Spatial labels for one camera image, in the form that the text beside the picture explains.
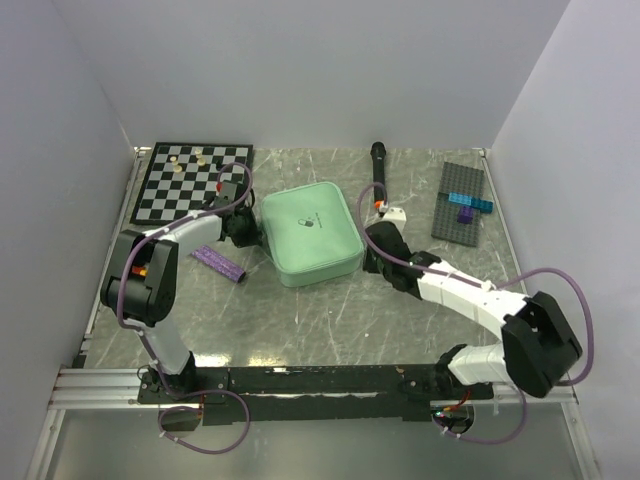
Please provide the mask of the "mint green medicine case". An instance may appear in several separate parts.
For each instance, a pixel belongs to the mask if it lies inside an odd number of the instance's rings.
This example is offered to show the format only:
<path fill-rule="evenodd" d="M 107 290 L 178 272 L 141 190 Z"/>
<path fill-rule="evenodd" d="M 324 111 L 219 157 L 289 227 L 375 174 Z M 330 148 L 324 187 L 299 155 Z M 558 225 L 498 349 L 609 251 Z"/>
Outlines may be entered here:
<path fill-rule="evenodd" d="M 270 194 L 262 200 L 260 213 L 283 286 L 328 281 L 361 266 L 363 241 L 336 184 L 320 182 Z"/>

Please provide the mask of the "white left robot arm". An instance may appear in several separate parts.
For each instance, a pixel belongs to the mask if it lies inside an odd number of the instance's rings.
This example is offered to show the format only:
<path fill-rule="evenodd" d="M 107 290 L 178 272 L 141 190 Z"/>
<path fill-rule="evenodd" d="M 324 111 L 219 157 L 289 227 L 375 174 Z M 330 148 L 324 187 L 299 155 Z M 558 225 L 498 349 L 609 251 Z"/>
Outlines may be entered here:
<path fill-rule="evenodd" d="M 176 402 L 192 398 L 198 383 L 194 354 L 171 319 L 179 260 L 226 239 L 237 248 L 258 245 L 254 203 L 251 184 L 220 182 L 183 217 L 146 232 L 124 230 L 116 238 L 100 302 L 121 328 L 138 336 L 150 359 L 150 382 Z"/>

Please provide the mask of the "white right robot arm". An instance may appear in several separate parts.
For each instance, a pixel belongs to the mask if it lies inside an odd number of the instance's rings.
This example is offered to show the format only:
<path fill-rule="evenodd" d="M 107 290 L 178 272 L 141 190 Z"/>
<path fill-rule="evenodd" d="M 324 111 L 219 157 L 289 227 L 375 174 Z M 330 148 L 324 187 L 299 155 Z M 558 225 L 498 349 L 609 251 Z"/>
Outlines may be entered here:
<path fill-rule="evenodd" d="M 582 357 L 583 349 L 555 298 L 500 290 L 467 275 L 436 255 L 413 252 L 398 224 L 380 220 L 362 231 L 364 271 L 421 301 L 452 310 L 494 335 L 486 346 L 460 344 L 435 366 L 439 392 L 458 398 L 480 384 L 511 384 L 545 397 Z"/>

